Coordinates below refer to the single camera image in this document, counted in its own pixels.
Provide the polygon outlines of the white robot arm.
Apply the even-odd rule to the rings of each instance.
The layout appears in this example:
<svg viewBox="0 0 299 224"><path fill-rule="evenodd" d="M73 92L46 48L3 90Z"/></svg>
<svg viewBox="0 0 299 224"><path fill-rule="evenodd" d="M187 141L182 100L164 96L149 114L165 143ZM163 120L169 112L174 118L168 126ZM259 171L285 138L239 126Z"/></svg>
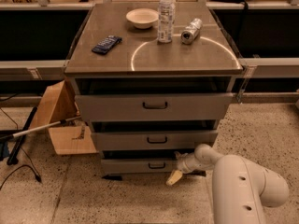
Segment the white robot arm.
<svg viewBox="0 0 299 224"><path fill-rule="evenodd" d="M212 172L214 224L266 224L265 207L279 207L289 186L278 173L238 155L223 155L201 144L193 153L176 154L169 186L194 171Z"/></svg>

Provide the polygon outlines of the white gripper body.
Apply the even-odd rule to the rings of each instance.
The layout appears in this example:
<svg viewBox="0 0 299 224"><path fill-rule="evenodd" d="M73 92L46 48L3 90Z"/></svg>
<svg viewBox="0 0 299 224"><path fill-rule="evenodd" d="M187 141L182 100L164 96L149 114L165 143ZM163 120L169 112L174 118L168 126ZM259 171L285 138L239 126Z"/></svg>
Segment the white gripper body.
<svg viewBox="0 0 299 224"><path fill-rule="evenodd" d="M177 160L177 168L183 174L189 174L199 169L199 161L195 158L193 153L184 153L182 157Z"/></svg>

